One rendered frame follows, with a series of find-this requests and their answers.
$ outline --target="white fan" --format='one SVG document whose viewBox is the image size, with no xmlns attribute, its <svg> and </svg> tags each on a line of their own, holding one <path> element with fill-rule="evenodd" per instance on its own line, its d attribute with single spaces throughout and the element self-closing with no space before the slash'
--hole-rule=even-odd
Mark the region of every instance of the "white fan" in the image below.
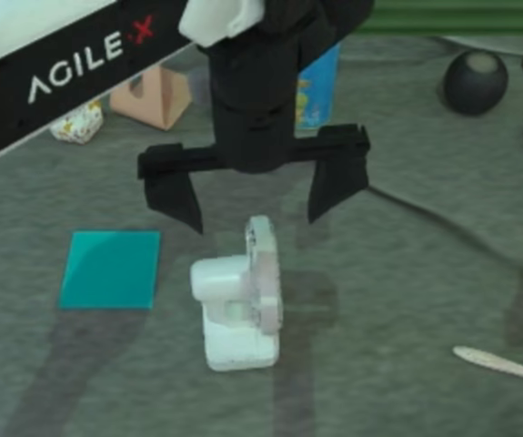
<svg viewBox="0 0 523 437">
<path fill-rule="evenodd" d="M 246 226 L 246 255 L 202 259 L 190 271 L 203 305 L 206 361 L 215 371 L 269 367 L 279 356 L 283 305 L 277 240 L 268 217 Z"/>
</svg>

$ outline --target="dark egg-shaped object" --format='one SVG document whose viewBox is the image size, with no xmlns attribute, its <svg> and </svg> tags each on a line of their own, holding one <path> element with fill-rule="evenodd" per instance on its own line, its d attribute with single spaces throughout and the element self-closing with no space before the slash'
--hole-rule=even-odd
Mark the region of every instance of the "dark egg-shaped object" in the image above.
<svg viewBox="0 0 523 437">
<path fill-rule="evenodd" d="M 443 77 L 445 103 L 459 114 L 478 116 L 497 105 L 508 90 L 508 69 L 499 56 L 470 50 L 449 65 Z"/>
</svg>

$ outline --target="blue cylindrical container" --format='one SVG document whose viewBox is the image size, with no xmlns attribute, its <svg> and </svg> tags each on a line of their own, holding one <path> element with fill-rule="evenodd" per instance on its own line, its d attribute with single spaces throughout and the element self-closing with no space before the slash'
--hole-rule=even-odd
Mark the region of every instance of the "blue cylindrical container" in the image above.
<svg viewBox="0 0 523 437">
<path fill-rule="evenodd" d="M 318 129 L 329 121 L 339 55 L 340 44 L 337 44 L 299 75 L 297 128 Z"/>
</svg>

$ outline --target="white knife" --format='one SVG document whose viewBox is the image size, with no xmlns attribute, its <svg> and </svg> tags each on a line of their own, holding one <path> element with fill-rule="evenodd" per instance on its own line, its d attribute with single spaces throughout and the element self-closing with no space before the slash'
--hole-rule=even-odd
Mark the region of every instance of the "white knife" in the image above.
<svg viewBox="0 0 523 437">
<path fill-rule="evenodd" d="M 459 358 L 472 364 L 491 369 L 493 371 L 502 371 L 510 375 L 523 378 L 523 365 L 516 362 L 498 357 L 492 353 L 468 348 L 466 346 L 456 346 L 453 348 Z"/>
</svg>

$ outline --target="green stripe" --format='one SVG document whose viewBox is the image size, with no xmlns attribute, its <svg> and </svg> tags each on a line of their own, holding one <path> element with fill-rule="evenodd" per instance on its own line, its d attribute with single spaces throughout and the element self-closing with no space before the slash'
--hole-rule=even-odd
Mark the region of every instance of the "green stripe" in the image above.
<svg viewBox="0 0 523 437">
<path fill-rule="evenodd" d="M 400 3 L 378 0 L 370 19 L 358 29 L 369 34 L 523 35 L 523 1 Z"/>
</svg>

